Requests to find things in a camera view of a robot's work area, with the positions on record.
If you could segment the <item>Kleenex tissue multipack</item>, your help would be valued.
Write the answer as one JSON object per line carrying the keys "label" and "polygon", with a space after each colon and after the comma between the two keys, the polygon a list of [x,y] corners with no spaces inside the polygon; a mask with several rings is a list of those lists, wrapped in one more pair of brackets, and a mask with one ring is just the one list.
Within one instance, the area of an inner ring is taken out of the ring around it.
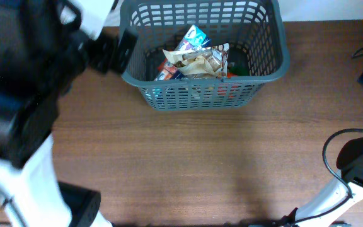
{"label": "Kleenex tissue multipack", "polygon": [[[192,25],[180,43],[176,46],[175,51],[197,50],[202,47],[208,47],[210,43],[211,38],[208,37],[199,27]],[[155,81],[182,79],[184,77],[184,75],[167,59],[158,66],[158,71],[159,73],[154,79]]]}

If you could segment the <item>beige snack bag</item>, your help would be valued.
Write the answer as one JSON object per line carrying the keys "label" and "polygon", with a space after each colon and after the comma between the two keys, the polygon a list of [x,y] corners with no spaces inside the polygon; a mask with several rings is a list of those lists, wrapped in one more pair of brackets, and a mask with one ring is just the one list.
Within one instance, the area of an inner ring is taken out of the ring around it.
{"label": "beige snack bag", "polygon": [[229,44],[197,50],[163,51],[166,59],[189,79],[221,79],[228,73]]}

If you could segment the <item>green lid jar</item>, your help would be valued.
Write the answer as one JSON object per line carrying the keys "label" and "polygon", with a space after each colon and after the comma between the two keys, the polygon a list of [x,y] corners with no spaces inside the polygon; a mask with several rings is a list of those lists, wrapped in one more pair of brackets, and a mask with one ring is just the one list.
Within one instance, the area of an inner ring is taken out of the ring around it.
{"label": "green lid jar", "polygon": [[244,66],[234,65],[228,67],[228,74],[231,76],[248,76],[250,73]]}

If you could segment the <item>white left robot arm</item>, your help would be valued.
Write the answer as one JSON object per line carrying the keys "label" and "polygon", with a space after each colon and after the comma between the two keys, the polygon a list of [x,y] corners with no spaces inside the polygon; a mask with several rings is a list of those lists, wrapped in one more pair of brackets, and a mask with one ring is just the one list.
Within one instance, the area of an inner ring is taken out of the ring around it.
{"label": "white left robot arm", "polygon": [[122,73],[137,35],[103,33],[116,1],[0,1],[0,206],[8,226],[110,226],[101,194],[58,181],[59,98],[87,67]]}

